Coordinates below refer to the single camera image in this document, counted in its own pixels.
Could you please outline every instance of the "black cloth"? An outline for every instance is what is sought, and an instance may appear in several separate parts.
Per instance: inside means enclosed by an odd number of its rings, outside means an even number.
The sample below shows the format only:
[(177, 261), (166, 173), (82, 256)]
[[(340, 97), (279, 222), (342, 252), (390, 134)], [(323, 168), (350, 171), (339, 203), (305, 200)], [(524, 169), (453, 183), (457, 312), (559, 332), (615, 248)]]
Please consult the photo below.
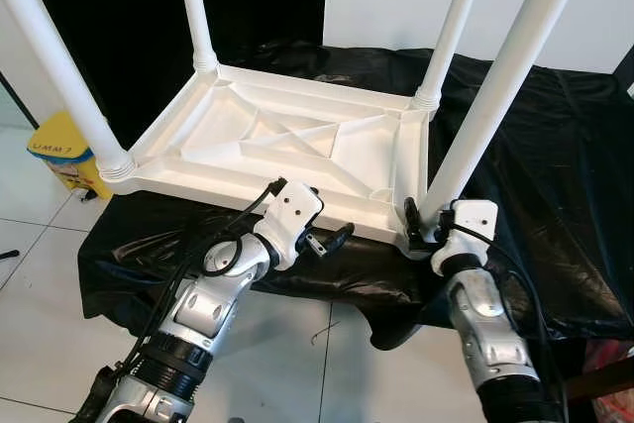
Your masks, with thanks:
[[(411, 95), (430, 56), (428, 50), (268, 45), (235, 64)], [(489, 67), (490, 61), (454, 58), (430, 126), (430, 177)], [(496, 240), (532, 276), (554, 337), (634, 336), (633, 120), (634, 102), (612, 75), (533, 67), (464, 192), (498, 204)], [(115, 196), (79, 251), (85, 317), (103, 314), (138, 333), (175, 266), (185, 224), (191, 217), (208, 224), (188, 248), (196, 274), (205, 233), (222, 221), (215, 218), (234, 213), (150, 192)], [(496, 251), (489, 258), (494, 269), (508, 267)], [(270, 272), (254, 289), (354, 304), (370, 322), (372, 343), (389, 349), (416, 324), (448, 325), (442, 285), (428, 262), (352, 238), (328, 260), (303, 254), (292, 269)], [(516, 284), (504, 287), (508, 307), (530, 336), (526, 295)]]

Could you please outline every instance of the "floor tile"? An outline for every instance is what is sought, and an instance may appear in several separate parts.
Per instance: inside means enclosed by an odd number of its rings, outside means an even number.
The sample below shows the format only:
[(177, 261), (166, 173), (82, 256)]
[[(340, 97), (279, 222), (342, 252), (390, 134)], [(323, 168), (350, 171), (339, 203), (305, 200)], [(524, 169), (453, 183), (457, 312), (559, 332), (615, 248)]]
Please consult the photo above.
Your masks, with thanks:
[(48, 228), (0, 292), (0, 397), (76, 411), (96, 372), (134, 339), (83, 319), (77, 250), (86, 233)]
[(316, 423), (330, 304), (249, 292), (191, 423)]
[(20, 252), (18, 257), (0, 260), (0, 289), (44, 228), (42, 225), (0, 220), (0, 253), (11, 250)]
[(63, 204), (55, 218), (51, 222), (54, 227), (71, 228), (73, 230), (83, 230), (89, 232), (108, 206), (109, 200), (93, 198), (87, 202), (82, 202), (81, 197), (85, 195), (84, 189), (75, 189), (68, 201)]
[(0, 422), (2, 423), (67, 423), (68, 413), (25, 405), (0, 398)]
[(321, 423), (484, 422), (455, 331), (423, 327), (382, 352), (351, 306), (334, 305)]
[(40, 159), (27, 152), (32, 134), (0, 128), (0, 218), (47, 225), (69, 192)]

